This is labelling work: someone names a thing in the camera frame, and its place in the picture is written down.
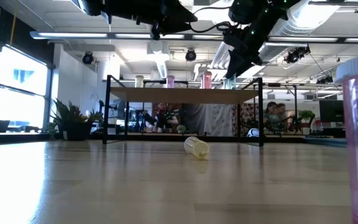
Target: white wall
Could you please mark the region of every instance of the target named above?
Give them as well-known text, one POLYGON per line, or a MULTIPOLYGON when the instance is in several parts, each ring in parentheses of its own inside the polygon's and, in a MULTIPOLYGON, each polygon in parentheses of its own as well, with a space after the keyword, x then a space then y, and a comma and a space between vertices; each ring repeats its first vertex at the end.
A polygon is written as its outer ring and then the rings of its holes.
POLYGON ((78 105, 83 113, 86 110, 98 110, 96 72, 66 53, 61 44, 55 44, 53 63, 56 66, 54 78, 58 77, 57 98, 64 103, 71 101, 78 105))

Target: tumbler lid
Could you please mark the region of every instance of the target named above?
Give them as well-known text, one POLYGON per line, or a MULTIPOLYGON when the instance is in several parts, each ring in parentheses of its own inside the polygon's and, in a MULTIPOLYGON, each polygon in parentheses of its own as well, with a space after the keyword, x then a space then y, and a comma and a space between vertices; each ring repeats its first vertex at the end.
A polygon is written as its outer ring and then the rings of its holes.
POLYGON ((338 66, 335 83, 342 83, 345 78, 354 77, 356 75, 358 75, 358 57, 338 66))

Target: camera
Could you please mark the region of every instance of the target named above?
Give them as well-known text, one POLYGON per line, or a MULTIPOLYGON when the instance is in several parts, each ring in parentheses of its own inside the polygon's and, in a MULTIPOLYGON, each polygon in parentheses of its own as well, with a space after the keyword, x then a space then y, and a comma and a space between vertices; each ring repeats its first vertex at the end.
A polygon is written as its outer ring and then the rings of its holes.
POLYGON ((92 52, 85 52, 84 57, 82 58, 82 62, 85 65, 91 65, 93 63, 96 62, 96 59, 93 57, 93 53, 92 52))
POLYGON ((186 61, 192 62, 192 61, 196 60, 196 58, 197 58, 197 54, 194 51, 194 49, 188 49, 187 53, 186 53, 186 61))

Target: plant pot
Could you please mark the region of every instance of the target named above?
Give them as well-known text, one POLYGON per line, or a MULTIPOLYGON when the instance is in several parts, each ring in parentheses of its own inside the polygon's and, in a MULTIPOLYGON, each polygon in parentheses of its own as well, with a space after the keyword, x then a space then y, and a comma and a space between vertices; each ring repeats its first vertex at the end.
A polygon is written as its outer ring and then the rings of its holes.
POLYGON ((67 122, 58 124, 59 133, 66 141, 84 141, 91 133, 92 123, 67 122))

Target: window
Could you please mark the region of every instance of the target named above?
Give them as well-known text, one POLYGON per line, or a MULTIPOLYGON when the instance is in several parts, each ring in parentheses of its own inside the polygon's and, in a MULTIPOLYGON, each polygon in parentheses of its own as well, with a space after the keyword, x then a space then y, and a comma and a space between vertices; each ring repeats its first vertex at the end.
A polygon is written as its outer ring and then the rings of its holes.
POLYGON ((11 121, 10 128, 42 127, 45 99, 0 88, 0 120, 11 121))
POLYGON ((9 47, 0 52, 0 120, 10 128, 42 128, 48 68, 9 47))
POLYGON ((48 68, 15 50, 3 47, 0 52, 0 84, 45 95, 48 68))

